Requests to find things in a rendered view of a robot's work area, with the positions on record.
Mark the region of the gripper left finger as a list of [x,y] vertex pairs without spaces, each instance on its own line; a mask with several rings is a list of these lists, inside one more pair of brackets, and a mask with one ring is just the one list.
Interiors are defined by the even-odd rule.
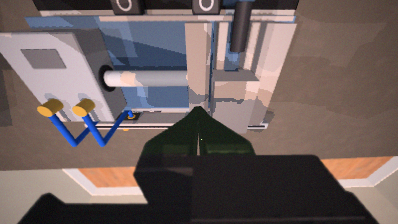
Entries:
[[197,147],[198,106],[195,106],[186,117],[147,141],[140,157],[145,154],[197,155]]

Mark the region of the grey metal block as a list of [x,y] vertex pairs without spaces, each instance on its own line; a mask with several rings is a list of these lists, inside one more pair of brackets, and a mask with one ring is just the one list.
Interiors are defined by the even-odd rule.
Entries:
[[236,133],[246,133],[259,85],[250,69],[212,69],[210,116]]

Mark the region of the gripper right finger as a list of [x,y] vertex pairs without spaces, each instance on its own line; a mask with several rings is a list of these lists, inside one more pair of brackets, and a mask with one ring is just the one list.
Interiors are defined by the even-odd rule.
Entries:
[[[202,138],[201,138],[201,132]],[[203,155],[256,155],[251,142],[198,106],[199,152]]]

